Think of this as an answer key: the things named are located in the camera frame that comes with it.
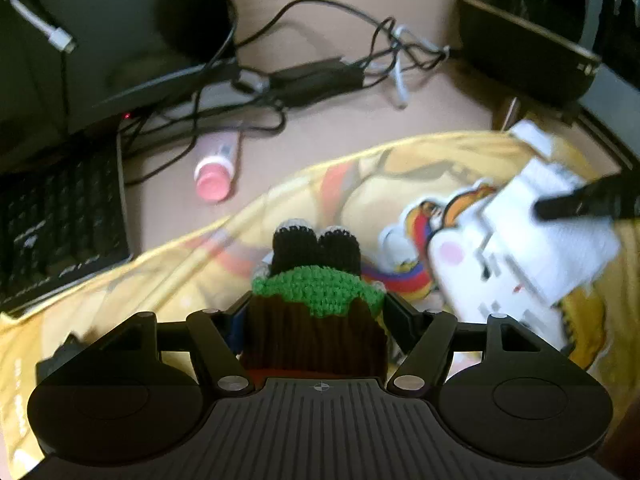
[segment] pink bottle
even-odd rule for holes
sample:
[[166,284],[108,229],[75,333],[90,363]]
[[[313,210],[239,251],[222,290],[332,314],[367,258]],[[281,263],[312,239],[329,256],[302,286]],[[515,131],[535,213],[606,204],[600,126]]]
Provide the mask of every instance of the pink bottle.
[[215,132],[198,138],[196,153],[200,159],[194,179],[196,192],[207,202],[220,202],[231,193],[236,176],[240,133],[235,130]]

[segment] pink bottle cap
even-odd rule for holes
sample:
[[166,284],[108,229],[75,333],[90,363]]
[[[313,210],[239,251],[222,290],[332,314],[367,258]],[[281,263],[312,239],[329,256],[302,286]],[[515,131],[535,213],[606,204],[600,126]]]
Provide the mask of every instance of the pink bottle cap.
[[205,164],[198,172],[196,192],[208,202],[224,200],[231,192],[231,175],[221,164]]

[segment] green crocheted shirt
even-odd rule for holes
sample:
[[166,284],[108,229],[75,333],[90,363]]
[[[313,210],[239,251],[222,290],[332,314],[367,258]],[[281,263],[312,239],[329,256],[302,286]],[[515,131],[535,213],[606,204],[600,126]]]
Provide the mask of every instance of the green crocheted shirt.
[[272,278],[255,278],[252,289],[259,296],[280,294],[285,301],[304,303],[314,317],[344,316],[355,298],[365,301],[371,315],[377,317],[385,297],[384,292],[353,274],[318,266],[296,267]]

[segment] ribbed gray panel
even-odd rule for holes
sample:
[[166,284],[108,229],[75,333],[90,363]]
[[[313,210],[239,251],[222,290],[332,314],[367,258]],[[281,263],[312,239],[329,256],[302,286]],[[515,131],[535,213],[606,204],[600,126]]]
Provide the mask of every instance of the ribbed gray panel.
[[221,400],[187,443],[154,460],[95,468],[49,458],[28,480],[612,480],[593,460],[523,468],[453,440],[421,400],[375,380],[270,379]]

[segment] crocheted doll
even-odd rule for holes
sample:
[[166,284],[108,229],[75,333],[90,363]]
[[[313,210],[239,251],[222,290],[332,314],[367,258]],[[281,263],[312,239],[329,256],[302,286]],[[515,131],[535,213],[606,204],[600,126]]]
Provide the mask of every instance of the crocheted doll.
[[347,229],[316,235],[305,221],[284,222],[273,235],[271,265],[257,269],[252,289],[245,369],[385,379],[386,334],[376,322],[385,291],[361,279],[360,247]]

